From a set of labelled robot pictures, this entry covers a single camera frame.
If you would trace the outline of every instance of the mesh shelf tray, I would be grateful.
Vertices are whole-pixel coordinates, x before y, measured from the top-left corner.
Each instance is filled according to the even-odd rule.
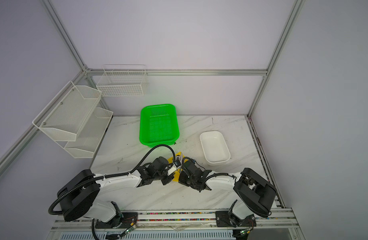
[[[100,99],[101,91],[73,85],[39,126],[33,124],[53,141],[76,141]]]
[[[109,110],[95,108],[76,141],[67,142],[64,146],[65,151],[74,158],[92,158],[104,136],[112,115],[113,112]]]
[[[103,68],[104,74],[96,87],[104,97],[144,95],[148,85],[144,65],[103,65]]]

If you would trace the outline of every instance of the robotic arm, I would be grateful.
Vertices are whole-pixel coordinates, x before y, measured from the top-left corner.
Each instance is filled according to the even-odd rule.
[[[97,199],[97,196],[127,187],[142,187],[154,180],[161,180],[162,184],[166,185],[174,178],[174,171],[181,166],[180,184],[200,192],[224,189],[235,191],[239,195],[241,200],[238,203],[235,201],[230,210],[234,225],[239,226],[241,220],[254,213],[262,217],[270,215],[270,208],[276,196],[275,187],[250,168],[233,174],[202,171],[195,165],[195,160],[188,157],[181,159],[180,156],[173,158],[171,164],[163,157],[141,166],[142,161],[132,171],[120,174],[93,174],[89,169],[81,171],[57,193],[58,199],[50,206],[48,212],[63,214],[65,221],[80,217],[96,218],[112,228],[117,228],[123,218],[117,204],[104,202]],[[61,211],[54,211],[53,208],[58,203]]]

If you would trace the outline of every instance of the table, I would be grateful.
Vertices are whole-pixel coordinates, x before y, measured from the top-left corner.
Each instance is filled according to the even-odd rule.
[[[184,156],[216,172],[235,173],[249,167],[267,179],[245,116],[178,116],[177,121],[180,137],[171,146],[176,153],[181,151]],[[140,117],[113,117],[92,163],[92,172],[109,174],[131,170],[150,149],[140,143],[139,127]],[[206,164],[199,137],[207,131],[223,134],[231,154],[224,165]],[[159,147],[143,164],[159,156],[168,159],[172,153],[165,147]],[[163,186],[161,181],[138,188],[115,190],[98,198],[116,202],[121,210],[228,209],[234,200],[239,199],[235,192],[203,190],[199,193],[178,182]]]

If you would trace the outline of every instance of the black mounting plate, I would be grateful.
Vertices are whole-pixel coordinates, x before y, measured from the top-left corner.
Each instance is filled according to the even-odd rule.
[[[229,215],[228,215],[228,211],[216,211],[215,212],[216,214],[216,226],[218,227],[231,227],[229,223]],[[249,215],[248,217],[246,217],[244,220],[243,220],[243,223],[241,223],[241,225],[239,227],[256,227],[256,219],[255,219],[255,216],[252,214],[252,215]]]
[[[123,214],[123,220],[121,221],[121,225],[119,228],[127,229],[131,226],[132,222],[137,223],[138,213],[136,212],[121,212],[121,213]],[[112,227],[106,222],[97,221],[95,229],[103,229],[103,228],[112,228]]]

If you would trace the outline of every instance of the yellow object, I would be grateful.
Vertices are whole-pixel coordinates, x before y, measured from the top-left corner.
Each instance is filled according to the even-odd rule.
[[[184,157],[184,155],[182,155],[181,152],[178,152],[176,154],[176,156],[180,156],[180,155],[181,155],[182,158]],[[168,159],[168,163],[172,163],[172,157]],[[173,174],[174,174],[174,179],[172,181],[179,182],[180,172],[178,170],[176,170]]]

